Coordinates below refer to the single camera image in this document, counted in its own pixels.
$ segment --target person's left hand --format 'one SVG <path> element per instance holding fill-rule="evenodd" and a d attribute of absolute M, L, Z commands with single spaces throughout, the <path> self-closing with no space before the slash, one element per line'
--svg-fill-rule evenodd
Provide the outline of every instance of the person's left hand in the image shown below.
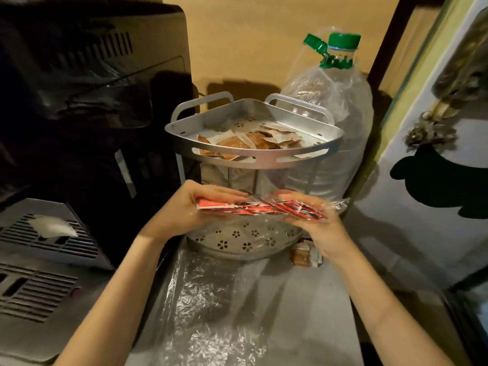
<path fill-rule="evenodd" d="M 197 209 L 198 199 L 208 199 L 215 202 L 238 203 L 247 200 L 247 194 L 222 186 L 201 185 L 187 180 L 143 227 L 140 235 L 164 240 L 203 225 L 221 219 L 202 213 Z"/>

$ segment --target plastic bag of red packets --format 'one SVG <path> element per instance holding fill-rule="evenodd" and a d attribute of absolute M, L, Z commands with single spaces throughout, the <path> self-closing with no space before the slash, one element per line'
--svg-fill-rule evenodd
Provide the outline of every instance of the plastic bag of red packets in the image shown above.
<path fill-rule="evenodd" d="M 344 200 L 333 202 L 331 206 L 340 212 L 347 207 L 347 202 Z M 301 220 L 327 222 L 327 217 L 320 210 L 301 201 L 284 201 L 270 196 L 250 196 L 248 201 L 244 203 L 223 203 L 200 199 L 197 208 L 207 213 L 223 215 L 273 216 L 278 218 L 294 216 Z"/>

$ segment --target black silhouette decoration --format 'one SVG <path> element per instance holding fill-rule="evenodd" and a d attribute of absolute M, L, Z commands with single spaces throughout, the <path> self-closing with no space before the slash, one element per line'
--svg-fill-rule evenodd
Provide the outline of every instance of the black silhouette decoration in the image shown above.
<path fill-rule="evenodd" d="M 488 219 L 488 168 L 451 162 L 426 144 L 414 156 L 400 159 L 390 175 L 404 179 L 406 190 L 419 203 L 434 208 L 461 207 L 461 217 Z"/>

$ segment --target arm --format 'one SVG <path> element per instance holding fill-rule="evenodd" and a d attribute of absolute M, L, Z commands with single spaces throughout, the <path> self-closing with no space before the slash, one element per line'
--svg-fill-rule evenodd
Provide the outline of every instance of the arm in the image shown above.
<path fill-rule="evenodd" d="M 187 181 L 143 227 L 124 260 L 59 355 L 55 366 L 123 366 L 129 355 L 164 244 L 214 219 L 199 213 L 199 197 L 241 202 L 246 194 Z"/>
<path fill-rule="evenodd" d="M 326 203 L 312 196 L 280 192 L 283 199 L 302 200 L 319 209 Z M 307 230 L 339 272 L 381 362 L 385 366 L 453 366 L 352 242 L 335 211 L 325 207 L 324 212 L 328 223 L 289 222 Z"/>

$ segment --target bottle neck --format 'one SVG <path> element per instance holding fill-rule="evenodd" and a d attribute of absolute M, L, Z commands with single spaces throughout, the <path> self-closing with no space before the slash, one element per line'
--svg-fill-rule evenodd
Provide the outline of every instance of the bottle neck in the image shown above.
<path fill-rule="evenodd" d="M 354 52 L 355 50 L 339 50 L 329 46 L 320 67 L 349 69 L 353 65 Z"/>

